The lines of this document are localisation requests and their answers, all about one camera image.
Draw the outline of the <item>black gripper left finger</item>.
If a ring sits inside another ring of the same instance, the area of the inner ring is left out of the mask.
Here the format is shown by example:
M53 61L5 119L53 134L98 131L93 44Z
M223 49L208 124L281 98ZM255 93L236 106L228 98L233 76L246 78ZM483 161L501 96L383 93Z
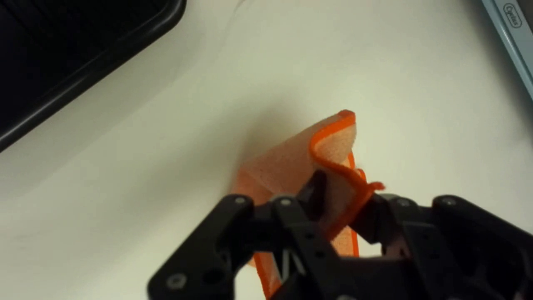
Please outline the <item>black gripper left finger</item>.
M148 300L233 300L235 276L255 253L281 258L271 300L334 300L338 256L318 228L316 191L255 206L226 194L148 279Z

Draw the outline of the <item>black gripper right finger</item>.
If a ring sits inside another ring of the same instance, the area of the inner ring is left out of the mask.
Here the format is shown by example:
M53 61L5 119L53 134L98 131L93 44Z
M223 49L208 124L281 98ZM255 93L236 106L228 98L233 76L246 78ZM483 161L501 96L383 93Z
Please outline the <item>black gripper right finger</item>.
M533 234L456 194L373 194L349 221L378 256L341 261L334 300L533 300Z

